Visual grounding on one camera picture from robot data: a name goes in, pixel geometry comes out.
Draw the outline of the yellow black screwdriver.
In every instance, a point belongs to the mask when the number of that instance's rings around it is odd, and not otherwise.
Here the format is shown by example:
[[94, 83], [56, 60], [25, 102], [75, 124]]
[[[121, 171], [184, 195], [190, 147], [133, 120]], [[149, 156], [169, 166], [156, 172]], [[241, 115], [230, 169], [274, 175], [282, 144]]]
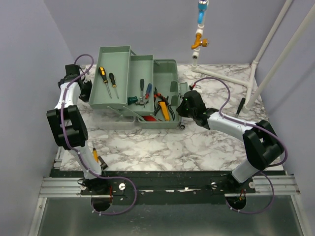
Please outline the yellow black screwdriver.
[[112, 87], [114, 88], [115, 94], [116, 94], [117, 98], [119, 99], [115, 76], [112, 72], [109, 73], [109, 78], [110, 78], [110, 81], [112, 83]]
[[110, 92], [110, 88], [109, 88], [109, 85], [108, 85], [108, 79], [107, 79], [107, 76], [106, 76], [105, 69], [104, 69], [102, 66], [100, 66], [100, 67], [98, 68], [98, 73], [99, 73], [99, 75], [101, 76], [103, 82], [104, 82], [105, 85], [106, 85], [106, 88], [107, 88], [109, 97], [112, 98], [112, 95], [111, 95], [111, 92]]

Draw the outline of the orange box cutter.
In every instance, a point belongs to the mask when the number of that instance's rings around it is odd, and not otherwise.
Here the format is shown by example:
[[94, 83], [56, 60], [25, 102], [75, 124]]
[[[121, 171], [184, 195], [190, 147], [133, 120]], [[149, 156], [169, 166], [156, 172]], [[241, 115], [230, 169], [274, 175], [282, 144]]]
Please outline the orange box cutter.
[[160, 102], [158, 102], [158, 104], [159, 104], [159, 107], [162, 111], [162, 114], [163, 114], [165, 120], [170, 121], [170, 114], [169, 114], [168, 107], [167, 107], [166, 103], [164, 101], [160, 101]]

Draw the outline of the orange long nose pliers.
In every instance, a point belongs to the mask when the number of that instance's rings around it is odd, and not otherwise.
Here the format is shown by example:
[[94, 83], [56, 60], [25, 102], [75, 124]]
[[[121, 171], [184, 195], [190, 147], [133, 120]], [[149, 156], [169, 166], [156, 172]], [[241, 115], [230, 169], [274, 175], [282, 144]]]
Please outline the orange long nose pliers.
[[158, 108], [158, 101], [163, 101], [168, 106], [169, 105], [168, 98], [169, 98], [169, 96], [164, 97], [161, 93], [158, 92], [158, 89], [155, 87], [155, 89], [154, 89], [154, 108], [155, 109]]

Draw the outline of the green tool box clear lid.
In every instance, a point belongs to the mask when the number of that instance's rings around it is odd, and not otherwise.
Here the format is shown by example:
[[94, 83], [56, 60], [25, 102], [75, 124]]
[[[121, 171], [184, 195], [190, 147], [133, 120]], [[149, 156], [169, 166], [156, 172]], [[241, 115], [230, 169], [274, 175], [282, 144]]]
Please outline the green tool box clear lid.
[[[105, 69], [112, 98], [98, 68]], [[119, 99], [117, 98], [109, 73], [115, 76]], [[149, 102], [143, 105], [127, 104], [128, 97], [140, 97], [140, 79], [144, 79], [144, 95], [149, 83], [152, 91]], [[175, 119], [165, 121], [162, 112], [154, 116], [154, 89], [164, 97], [175, 113]], [[132, 129], [136, 124], [144, 129], [175, 129], [184, 123], [176, 109], [182, 95], [188, 91], [187, 83], [178, 79], [177, 63], [174, 59], [155, 59], [153, 55], [137, 55], [130, 46], [100, 47], [89, 106], [95, 127], [101, 129]], [[161, 121], [144, 121], [143, 116], [153, 116]]]

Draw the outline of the blue handle screwdriver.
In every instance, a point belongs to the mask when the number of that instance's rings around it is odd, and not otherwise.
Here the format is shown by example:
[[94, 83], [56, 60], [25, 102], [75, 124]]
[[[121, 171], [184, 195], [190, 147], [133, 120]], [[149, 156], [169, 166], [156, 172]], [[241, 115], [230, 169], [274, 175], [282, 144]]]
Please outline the blue handle screwdriver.
[[144, 107], [146, 106], [146, 104], [149, 102], [149, 96], [151, 94], [152, 91], [152, 84], [149, 83], [146, 89], [146, 93], [145, 93], [145, 101], [144, 101]]

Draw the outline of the green handle screwdriver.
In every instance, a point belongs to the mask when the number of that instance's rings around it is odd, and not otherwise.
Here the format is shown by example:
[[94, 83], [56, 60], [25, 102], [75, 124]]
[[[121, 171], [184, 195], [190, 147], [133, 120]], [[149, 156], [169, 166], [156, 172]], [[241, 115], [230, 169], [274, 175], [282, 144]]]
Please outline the green handle screwdriver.
[[131, 104], [135, 104], [136, 102], [138, 102], [138, 100], [141, 99], [137, 96], [134, 96], [134, 97], [128, 97], [127, 98], [127, 104], [128, 105], [131, 105]]

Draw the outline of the small black claw hammer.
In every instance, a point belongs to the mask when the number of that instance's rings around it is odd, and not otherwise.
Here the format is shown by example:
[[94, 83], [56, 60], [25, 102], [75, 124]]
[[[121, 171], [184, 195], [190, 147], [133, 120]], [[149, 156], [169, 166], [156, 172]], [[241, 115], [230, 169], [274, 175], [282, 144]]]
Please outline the small black claw hammer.
[[147, 95], [144, 95], [144, 79], [140, 79], [140, 97], [137, 98], [135, 102], [136, 105], [143, 105], [147, 103]]

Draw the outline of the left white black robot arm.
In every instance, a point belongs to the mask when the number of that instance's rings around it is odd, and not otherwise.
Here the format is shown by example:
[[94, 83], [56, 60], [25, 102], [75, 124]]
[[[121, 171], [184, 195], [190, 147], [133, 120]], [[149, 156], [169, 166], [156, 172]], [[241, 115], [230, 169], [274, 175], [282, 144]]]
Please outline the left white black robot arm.
[[88, 102], [92, 90], [92, 82], [79, 76], [78, 65], [65, 66], [66, 75], [58, 82], [61, 94], [54, 109], [48, 110], [48, 119], [57, 146], [68, 150], [77, 160], [84, 172], [85, 179], [94, 179], [92, 188], [98, 194], [104, 194], [109, 189], [108, 180], [98, 177], [102, 169], [88, 147], [88, 131], [77, 107], [78, 100]]

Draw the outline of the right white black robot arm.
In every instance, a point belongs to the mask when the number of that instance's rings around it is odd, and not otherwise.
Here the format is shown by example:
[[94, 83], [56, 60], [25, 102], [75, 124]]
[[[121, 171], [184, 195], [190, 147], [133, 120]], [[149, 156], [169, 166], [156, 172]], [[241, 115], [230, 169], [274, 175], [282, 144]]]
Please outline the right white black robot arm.
[[182, 117], [193, 119], [200, 127], [243, 141], [247, 158], [229, 174], [226, 181], [227, 189], [233, 193], [243, 189], [245, 181], [265, 170], [284, 152], [269, 122], [246, 122], [225, 116], [218, 109], [206, 108], [201, 95], [195, 90], [184, 94], [176, 111]]

